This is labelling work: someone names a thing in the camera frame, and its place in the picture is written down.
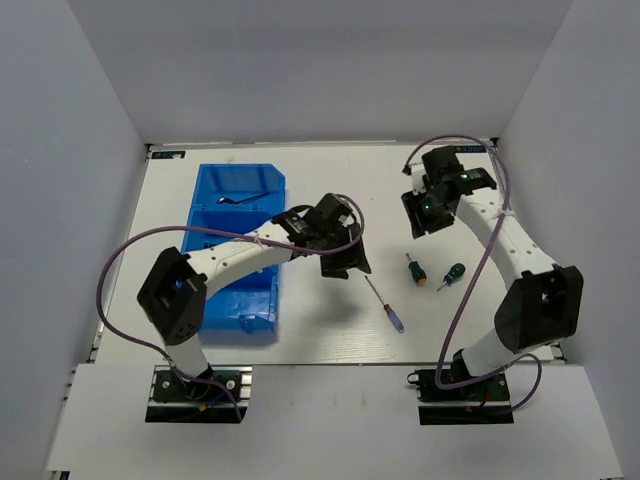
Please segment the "blue handle red screwdriver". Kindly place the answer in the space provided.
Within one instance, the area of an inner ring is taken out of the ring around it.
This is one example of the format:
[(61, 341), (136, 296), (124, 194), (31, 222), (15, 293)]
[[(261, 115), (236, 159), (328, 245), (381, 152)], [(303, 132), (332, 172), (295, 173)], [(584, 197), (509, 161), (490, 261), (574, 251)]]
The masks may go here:
[(388, 318), (388, 320), (390, 321), (390, 323), (392, 324), (392, 326), (394, 327), (394, 329), (398, 332), (398, 333), (403, 333), (405, 331), (404, 329), (404, 324), (401, 321), (401, 319), (399, 318), (399, 316), (396, 314), (396, 312), (391, 308), (391, 306), (384, 300), (384, 298), (382, 297), (382, 295), (379, 293), (378, 289), (374, 286), (373, 282), (370, 280), (370, 278), (368, 276), (365, 276), (365, 280), (367, 282), (367, 284), (369, 285), (369, 287), (371, 288), (371, 290), (374, 292), (374, 294), (376, 295), (377, 299), (380, 301), (380, 303), (382, 304), (383, 310)]

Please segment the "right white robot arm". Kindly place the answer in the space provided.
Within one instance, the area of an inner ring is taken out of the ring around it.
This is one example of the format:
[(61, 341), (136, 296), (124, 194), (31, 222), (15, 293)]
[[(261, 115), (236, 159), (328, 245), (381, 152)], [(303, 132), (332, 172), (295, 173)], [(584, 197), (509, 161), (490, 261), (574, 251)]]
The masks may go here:
[(450, 367), (437, 366), (436, 385), (472, 399), (491, 378), (537, 348), (573, 336), (584, 279), (544, 253), (510, 209), (505, 175), (466, 168), (454, 146), (425, 153), (403, 168), (412, 181), (401, 197), (414, 238), (462, 221), (484, 248), (479, 264), (496, 265), (506, 295), (493, 327), (459, 350)]

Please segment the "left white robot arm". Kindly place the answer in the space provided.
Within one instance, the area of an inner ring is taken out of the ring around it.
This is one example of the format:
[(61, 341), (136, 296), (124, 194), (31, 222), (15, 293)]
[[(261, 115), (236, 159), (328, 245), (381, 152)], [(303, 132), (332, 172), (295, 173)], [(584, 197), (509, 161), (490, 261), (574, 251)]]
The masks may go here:
[(137, 302), (160, 335), (180, 391), (199, 399), (211, 387), (198, 337), (207, 300), (246, 276), (299, 257), (318, 256), (327, 278), (345, 279), (351, 269), (369, 273), (364, 228), (364, 214), (350, 197), (328, 193), (315, 206), (293, 207), (247, 233), (218, 231), (222, 243), (207, 249), (162, 251)]

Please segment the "right table logo sticker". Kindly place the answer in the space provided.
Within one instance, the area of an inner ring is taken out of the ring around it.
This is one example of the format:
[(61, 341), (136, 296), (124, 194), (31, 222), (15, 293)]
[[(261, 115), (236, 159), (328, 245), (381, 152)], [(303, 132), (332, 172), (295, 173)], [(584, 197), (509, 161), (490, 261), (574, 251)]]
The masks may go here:
[(456, 152), (464, 154), (485, 153), (486, 148), (481, 145), (460, 145), (456, 147)]

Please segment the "table logo sticker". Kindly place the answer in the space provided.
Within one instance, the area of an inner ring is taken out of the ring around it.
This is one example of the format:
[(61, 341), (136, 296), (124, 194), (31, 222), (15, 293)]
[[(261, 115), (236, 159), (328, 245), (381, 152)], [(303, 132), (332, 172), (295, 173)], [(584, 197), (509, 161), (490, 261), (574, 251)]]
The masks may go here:
[(183, 159), (185, 155), (184, 150), (154, 151), (151, 153), (151, 159)]
[(464, 154), (485, 153), (486, 148), (481, 145), (460, 145), (456, 147), (456, 152)]

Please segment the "green orange stubby screwdriver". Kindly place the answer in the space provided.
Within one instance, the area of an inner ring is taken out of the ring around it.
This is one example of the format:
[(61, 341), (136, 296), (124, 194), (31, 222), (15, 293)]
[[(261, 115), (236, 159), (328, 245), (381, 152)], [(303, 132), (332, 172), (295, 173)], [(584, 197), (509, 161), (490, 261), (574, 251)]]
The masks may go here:
[(412, 280), (416, 285), (424, 285), (427, 281), (427, 275), (421, 265), (414, 260), (409, 253), (405, 254), (408, 262), (408, 269), (410, 271)]

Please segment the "green stubby phillips screwdriver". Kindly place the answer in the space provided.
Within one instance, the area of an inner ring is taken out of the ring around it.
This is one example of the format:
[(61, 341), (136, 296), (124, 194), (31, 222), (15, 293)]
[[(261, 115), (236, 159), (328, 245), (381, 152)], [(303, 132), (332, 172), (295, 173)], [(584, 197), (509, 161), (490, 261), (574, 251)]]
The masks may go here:
[(466, 272), (466, 267), (462, 263), (456, 263), (452, 265), (447, 273), (443, 276), (441, 285), (437, 288), (437, 291), (441, 291), (445, 287), (451, 286), (462, 278)]

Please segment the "blue plastic compartment bin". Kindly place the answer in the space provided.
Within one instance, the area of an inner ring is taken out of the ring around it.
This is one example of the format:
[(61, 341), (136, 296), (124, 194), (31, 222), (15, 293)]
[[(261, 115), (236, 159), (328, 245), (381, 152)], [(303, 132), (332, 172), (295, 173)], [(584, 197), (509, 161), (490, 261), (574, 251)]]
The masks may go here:
[[(280, 266), (262, 264), (255, 256), (269, 248), (256, 242), (225, 238), (212, 230), (256, 235), (285, 207), (285, 176), (271, 164), (204, 164), (199, 167), (187, 224), (209, 231), (188, 232), (181, 250), (194, 270), (206, 275), (208, 299), (200, 337), (205, 344), (242, 343), (250, 336), (270, 336), (279, 313)], [(218, 205), (228, 197), (237, 205)]]

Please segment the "left table logo sticker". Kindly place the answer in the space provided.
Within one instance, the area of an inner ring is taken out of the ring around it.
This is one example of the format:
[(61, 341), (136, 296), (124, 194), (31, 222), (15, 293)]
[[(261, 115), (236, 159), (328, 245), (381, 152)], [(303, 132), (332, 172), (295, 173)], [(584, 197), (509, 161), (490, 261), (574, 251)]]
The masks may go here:
[(184, 150), (154, 151), (151, 153), (151, 159), (183, 159), (185, 155)]

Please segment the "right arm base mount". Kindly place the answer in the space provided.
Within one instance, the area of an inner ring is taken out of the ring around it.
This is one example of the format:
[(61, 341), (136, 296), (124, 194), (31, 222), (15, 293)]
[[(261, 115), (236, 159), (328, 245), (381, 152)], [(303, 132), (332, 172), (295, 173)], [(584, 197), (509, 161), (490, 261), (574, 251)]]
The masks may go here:
[(513, 424), (511, 395), (504, 373), (474, 385), (442, 390), (434, 368), (414, 370), (406, 377), (417, 392), (422, 426)]

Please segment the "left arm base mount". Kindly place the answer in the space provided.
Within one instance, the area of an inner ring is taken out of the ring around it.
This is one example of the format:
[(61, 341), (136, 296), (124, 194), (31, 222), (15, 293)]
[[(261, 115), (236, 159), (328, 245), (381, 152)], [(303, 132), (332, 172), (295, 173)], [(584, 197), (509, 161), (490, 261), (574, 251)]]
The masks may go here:
[(237, 408), (220, 387), (186, 382), (169, 367), (156, 367), (145, 422), (239, 424), (249, 405), (252, 368), (214, 367), (213, 379), (230, 391)]

